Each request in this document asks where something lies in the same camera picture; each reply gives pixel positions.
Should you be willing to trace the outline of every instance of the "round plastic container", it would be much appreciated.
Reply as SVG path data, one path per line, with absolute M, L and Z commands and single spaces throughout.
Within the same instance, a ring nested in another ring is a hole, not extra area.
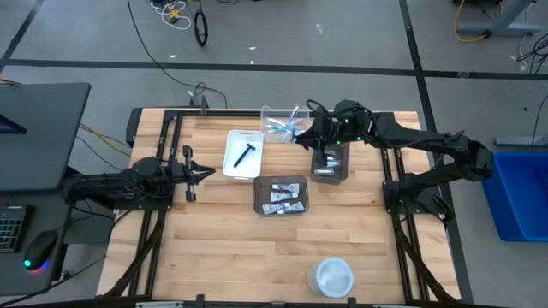
M 352 291 L 354 272 L 341 258 L 326 258 L 308 271 L 307 284 L 317 294 L 340 299 Z

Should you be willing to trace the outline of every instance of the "concrete floor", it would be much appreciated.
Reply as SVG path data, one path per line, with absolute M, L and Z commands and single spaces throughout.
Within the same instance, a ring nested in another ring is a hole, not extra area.
M 0 0 L 0 55 L 33 5 L 33 0 Z M 190 5 L 195 10 L 195 3 Z M 408 1 L 408 6 L 424 70 L 524 74 L 521 64 L 511 60 L 517 55 L 521 38 L 493 37 L 477 44 L 463 44 L 452 35 L 456 6 L 450 0 L 413 0 Z M 210 40 L 205 48 L 195 43 L 192 30 L 178 31 L 162 24 L 146 0 L 132 0 L 132 7 L 143 39 L 159 62 L 253 61 L 255 65 L 413 69 L 397 0 L 346 0 L 337 4 L 329 0 L 241 0 L 234 6 L 204 0 L 210 23 Z M 494 8 L 485 7 L 493 18 Z M 462 12 L 463 21 L 485 19 L 481 10 L 472 5 Z M 533 5 L 529 22 L 548 26 L 547 2 Z M 524 50 L 530 50 L 539 35 L 527 38 Z M 45 0 L 11 59 L 150 62 L 123 0 Z M 541 72 L 548 73 L 548 68 Z M 416 110 L 425 124 L 413 75 L 215 70 L 170 73 L 189 83 L 204 81 L 225 92 L 230 108 L 259 108 L 266 104 L 290 107 L 308 98 L 332 107 L 339 100 L 350 98 L 372 110 Z M 92 91 L 82 121 L 118 139 L 124 138 L 133 107 L 188 103 L 188 88 L 172 82 L 157 69 L 7 65 L 2 77 L 28 84 L 89 82 Z M 536 110 L 548 94 L 546 83 L 426 79 L 438 131 L 466 129 L 469 137 L 491 148 L 492 140 L 499 135 L 532 132 Z M 211 106 L 223 105 L 218 95 L 211 93 L 207 97 Z M 539 124 L 539 133 L 548 133 L 545 122 Z M 111 151 L 92 135 L 79 135 L 116 166 L 128 165 L 126 157 Z M 80 141 L 75 143 L 70 165 L 84 173 L 113 171 Z M 474 302 L 543 306 L 548 300 L 543 288 L 548 276 L 548 246 L 501 241 L 481 185 L 458 181 L 450 186 Z M 89 244 L 69 246 L 65 268 L 75 271 L 103 255 L 109 226 L 102 218 L 74 225 L 68 231 L 68 241 Z M 73 283 L 25 303 L 90 299 L 95 295 L 100 267 L 98 264 L 74 278 Z

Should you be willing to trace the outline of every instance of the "wooden table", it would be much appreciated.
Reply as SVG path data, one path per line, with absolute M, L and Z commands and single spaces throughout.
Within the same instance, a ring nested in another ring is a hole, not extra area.
M 156 154 L 163 114 L 163 109 L 143 110 L 130 163 Z M 415 112 L 395 115 L 404 127 L 420 128 Z M 217 173 L 195 188 L 194 204 L 185 201 L 186 186 L 177 186 L 166 218 L 153 298 L 195 300 L 197 294 L 205 294 L 207 301 L 346 302 L 316 295 L 306 284 L 313 264 L 337 256 L 354 271 L 350 296 L 358 303 L 403 303 L 394 233 L 381 190 L 379 149 L 352 143 L 349 177 L 332 186 L 310 180 L 310 151 L 300 145 L 265 144 L 261 175 L 305 175 L 310 210 L 302 216 L 261 217 L 252 209 L 252 185 L 234 182 L 222 172 L 226 136 L 232 129 L 258 130 L 259 118 L 182 120 L 179 145 L 192 146 L 194 160 Z M 184 161 L 181 148 L 178 151 L 177 159 Z M 408 172 L 430 168 L 423 151 L 402 149 L 402 156 Z M 390 160 L 396 166 L 394 157 Z M 114 229 L 98 294 L 109 290 L 133 260 L 142 217 L 142 211 L 134 211 Z M 448 293 L 460 298 L 443 224 L 430 215 L 417 215 L 415 221 L 426 265 Z M 414 266 L 408 264 L 418 299 Z M 145 265 L 141 293 L 146 273 Z

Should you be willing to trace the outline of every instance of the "toothpaste tube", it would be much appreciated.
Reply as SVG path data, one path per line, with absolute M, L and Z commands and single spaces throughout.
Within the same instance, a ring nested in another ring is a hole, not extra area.
M 339 161 L 327 161 L 327 167 L 338 167 L 341 165 L 341 162 Z
M 314 170 L 314 175 L 334 175 L 334 174 L 335 174 L 335 170 L 333 170 L 333 168 L 331 167 Z
M 292 204 L 291 205 L 291 210 L 293 212 L 296 212 L 296 211 L 304 211 L 305 210 L 305 206 L 302 205 L 302 202 L 297 202 L 296 204 Z
M 284 201 L 289 200 L 292 198 L 299 197 L 298 193 L 292 192 L 292 193 L 278 193 L 278 192 L 271 192 L 271 201 L 277 202 L 277 201 Z
M 266 215 L 270 214 L 285 214 L 285 213 L 294 213 L 294 212 L 302 212 L 305 210 L 304 205 L 302 205 L 302 202 L 297 202 L 296 204 L 291 205 L 291 203 L 281 203 L 281 204 L 264 204 L 263 205 L 263 212 Z
M 279 211 L 283 212 L 284 210 L 291 210 L 291 204 L 289 202 L 281 203 L 281 204 L 264 204 L 263 205 L 263 212 L 266 215 L 278 213 Z
M 284 190 L 292 193 L 299 193 L 299 184 L 274 184 L 272 185 L 272 189 L 276 190 Z

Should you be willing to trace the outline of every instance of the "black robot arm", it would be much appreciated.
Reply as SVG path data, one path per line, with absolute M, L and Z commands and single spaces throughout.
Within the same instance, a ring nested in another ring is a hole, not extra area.
M 159 204 L 171 206 L 175 184 L 186 183 L 186 199 L 193 202 L 194 185 L 215 169 L 193 161 L 190 146 L 183 146 L 182 152 L 185 163 L 174 159 L 163 166 L 160 159 L 146 157 L 117 174 L 74 175 L 63 183 L 63 198 L 69 203 L 92 199 L 111 209 L 147 210 Z
M 371 112 L 358 102 L 343 100 L 329 112 L 321 104 L 307 101 L 316 118 L 310 129 L 295 137 L 297 144 L 318 150 L 315 158 L 325 163 L 327 145 L 361 141 L 376 148 L 410 147 L 444 154 L 453 163 L 420 175 L 406 174 L 400 193 L 417 196 L 425 188 L 465 179 L 482 181 L 491 176 L 492 153 L 480 142 L 470 140 L 464 132 L 432 133 L 399 125 L 391 113 Z

